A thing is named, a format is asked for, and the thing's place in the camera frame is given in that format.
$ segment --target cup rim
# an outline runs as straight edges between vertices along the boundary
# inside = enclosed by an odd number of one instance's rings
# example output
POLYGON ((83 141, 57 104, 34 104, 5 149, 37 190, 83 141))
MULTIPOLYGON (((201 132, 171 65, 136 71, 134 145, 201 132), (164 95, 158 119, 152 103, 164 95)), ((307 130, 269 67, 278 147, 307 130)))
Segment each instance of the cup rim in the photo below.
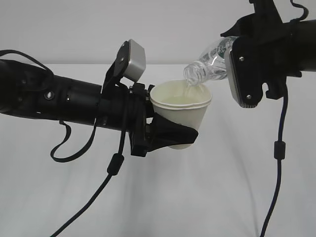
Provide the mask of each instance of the cup rim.
POLYGON ((170 81, 165 81, 164 83, 162 84, 159 84, 157 86, 155 86, 151 92, 150 92, 150 100, 151 102, 154 102, 156 104, 156 106, 160 107, 160 108, 163 108, 163 107, 166 107, 166 108, 181 108, 181 109, 199 109, 199 108, 203 108, 205 106, 208 106, 210 103, 211 103, 211 100, 213 98, 213 95, 212 93, 209 91, 209 89, 203 85, 203 84, 199 84, 199 86, 203 87, 203 89, 206 89, 209 94, 210 94, 210 98, 206 101, 203 101, 203 102, 199 102, 199 103, 191 103, 191 104, 182 104, 182 105, 175 105, 175 104, 169 104, 169 103, 163 103, 163 102, 158 102, 157 100, 155 100, 153 97, 152 97, 152 92, 160 85, 163 85, 165 83, 168 83, 168 82, 171 82, 171 81, 183 81, 183 80, 170 80, 170 81))
POLYGON ((166 110, 195 110, 195 109, 201 109, 209 106, 209 104, 212 101, 212 97, 210 100, 203 102, 203 103, 196 103, 196 104, 186 104, 182 106, 172 105, 172 104, 166 104, 166 103, 157 103, 154 100, 151 100, 152 104, 166 110))

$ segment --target black cable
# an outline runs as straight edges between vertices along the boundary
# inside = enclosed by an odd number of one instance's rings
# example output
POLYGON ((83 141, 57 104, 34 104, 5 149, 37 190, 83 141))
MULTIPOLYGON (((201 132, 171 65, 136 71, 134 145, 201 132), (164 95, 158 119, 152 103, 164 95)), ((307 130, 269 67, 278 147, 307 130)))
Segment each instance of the black cable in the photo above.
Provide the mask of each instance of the black cable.
POLYGON ((284 159, 284 156, 285 156, 285 143, 282 141, 282 138, 283 138, 284 121, 285 121, 285 116, 286 116, 287 106, 288 106, 288 91, 287 91, 286 83, 284 83, 284 85, 283 85, 283 92, 284 92, 283 107, 282 107, 281 118, 280 118, 279 129, 278 129, 278 140, 275 143, 275 158, 277 159, 276 189, 275 189, 275 193, 273 195, 273 199, 272 199, 268 214, 267 214, 266 219, 263 223, 260 237, 265 236, 269 220, 272 216, 273 210, 274 210, 276 203, 277 203, 277 197, 278 197, 278 194, 280 191, 280 186, 281 186, 281 175, 282 175, 282 163, 281 163, 281 161, 282 161, 282 159, 284 159))
POLYGON ((293 7, 301 8, 304 11, 303 15, 301 17, 299 17, 299 18, 296 18, 295 21, 303 21, 303 20, 305 20, 308 17, 309 13, 310 13, 309 10, 307 9, 307 7, 304 7, 303 5, 294 3, 293 0, 290 0, 290 1, 291 1, 291 4, 292 4, 293 7))
POLYGON ((42 64, 41 62, 39 62, 38 60, 36 60, 35 58, 31 57, 30 55, 27 55, 26 53, 17 51, 17 50, 13 50, 13 49, 5 49, 5 50, 0 50, 0 57, 6 55, 6 54, 18 54, 21 55, 27 59, 29 59, 30 61, 32 61, 33 63, 36 63, 37 65, 41 66, 42 68, 44 68, 47 73, 48 73, 48 80, 44 81, 45 83, 47 83, 47 81, 49 82, 46 86, 44 86, 43 88, 32 88, 32 89, 26 89, 26 91, 34 91, 34 92, 39 92, 39 91, 43 91, 48 89, 53 81, 54 81, 54 73, 51 69, 49 69, 47 66, 45 66, 44 64, 42 64))
POLYGON ((56 237, 58 236, 64 229, 66 229, 71 223, 73 223, 78 217, 80 217, 95 201, 95 199, 99 196, 99 194, 102 192, 102 190, 105 188, 105 186, 108 184, 110 179, 117 175, 123 161, 124 156, 122 155, 123 148, 124 148, 124 142, 125 142, 125 134, 126 134, 126 128, 127 128, 127 119, 128 119, 128 98, 129 98, 129 91, 126 85, 122 83, 117 83, 119 87, 121 87, 125 95, 125 104, 124 104, 124 112, 123 112, 123 121, 122 121, 122 130, 120 134, 120 141, 119 141, 119 149, 118 153, 114 154, 112 157, 112 160, 108 167, 108 176, 103 181, 101 186, 98 188, 98 190, 95 192, 95 194, 92 196, 92 198, 87 202, 87 204, 80 209, 72 218, 70 218, 62 227, 60 227, 54 234, 52 234, 50 237, 56 237))
POLYGON ((122 84, 121 82, 118 82, 117 84, 123 90, 123 95, 125 95, 125 104, 124 104, 123 122, 122 122, 123 125, 122 125, 122 130, 121 130, 120 141, 119 141, 119 148, 118 148, 118 153, 122 155, 124 142, 125 142, 126 128, 127 128, 127 119, 128 119, 129 90, 127 86, 122 84))
POLYGON ((101 186, 98 188, 98 190, 95 192, 95 194, 92 196, 92 198, 87 202, 86 205, 80 211, 78 211, 72 218, 70 218, 62 227, 60 227, 55 233, 53 233, 50 237, 56 237, 58 236, 64 229, 66 229, 71 223, 73 223, 78 217, 80 217, 95 201, 95 199, 99 196, 99 194, 102 192, 102 190, 105 188, 105 186, 108 184, 110 179, 112 178, 112 175, 108 175, 101 186))

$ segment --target white paper cup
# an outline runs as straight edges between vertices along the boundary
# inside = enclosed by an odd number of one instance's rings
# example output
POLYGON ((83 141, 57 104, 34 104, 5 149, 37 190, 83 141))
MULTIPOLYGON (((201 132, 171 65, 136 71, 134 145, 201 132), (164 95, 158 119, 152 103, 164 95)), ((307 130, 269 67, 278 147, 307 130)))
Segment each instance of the white paper cup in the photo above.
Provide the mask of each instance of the white paper cup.
MULTIPOLYGON (((155 86, 150 92, 150 99, 154 111, 164 118, 181 124, 183 126, 198 130, 206 112, 207 106, 211 103, 212 95, 208 88, 203 85, 191 86, 187 89, 185 80, 172 80, 155 86), (186 97, 194 100, 193 103, 170 104, 164 102, 170 97, 182 96, 186 90, 186 97)), ((170 146, 174 149, 184 149, 191 144, 170 146)))

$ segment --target clear plastic bottle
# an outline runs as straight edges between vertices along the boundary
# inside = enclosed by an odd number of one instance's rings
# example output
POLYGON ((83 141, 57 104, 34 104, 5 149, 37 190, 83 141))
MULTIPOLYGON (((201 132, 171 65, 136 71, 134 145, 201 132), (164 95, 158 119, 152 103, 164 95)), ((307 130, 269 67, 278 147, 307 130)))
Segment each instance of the clear plastic bottle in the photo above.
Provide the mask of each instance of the clear plastic bottle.
POLYGON ((211 44, 198 60, 189 64, 183 71, 189 86, 204 83, 207 80, 222 80, 227 77, 224 54, 232 47, 237 37, 222 38, 211 44))

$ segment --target white backdrop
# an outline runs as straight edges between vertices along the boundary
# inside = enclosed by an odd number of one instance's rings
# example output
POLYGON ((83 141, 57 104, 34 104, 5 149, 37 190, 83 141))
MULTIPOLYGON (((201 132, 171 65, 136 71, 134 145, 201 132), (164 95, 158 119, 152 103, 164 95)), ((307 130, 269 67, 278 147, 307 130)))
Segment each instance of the white backdrop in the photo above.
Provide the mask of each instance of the white backdrop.
MULTIPOLYGON (((184 65, 148 65, 141 82, 182 77, 184 65)), ((101 84, 108 66, 50 65, 57 75, 101 84)), ((276 183, 273 143, 282 100, 242 109, 227 81, 213 93, 194 145, 164 148, 145 158, 129 155, 96 202, 62 237, 256 237, 276 183)), ((282 186, 267 237, 316 236, 314 74, 288 80, 289 111, 282 186)), ((71 155, 92 127, 72 124, 57 154, 71 155)), ((119 132, 98 129, 91 149, 76 161, 55 163, 49 152, 64 137, 56 121, 0 118, 0 236, 45 237, 92 196, 106 176, 119 132)))
MULTIPOLYGON (((316 19, 315 0, 295 0, 316 19)), ((284 22, 302 14, 275 0, 284 22)), ((186 64, 239 18, 249 0, 0 0, 0 48, 44 63, 111 64, 130 38, 149 64, 186 64)))

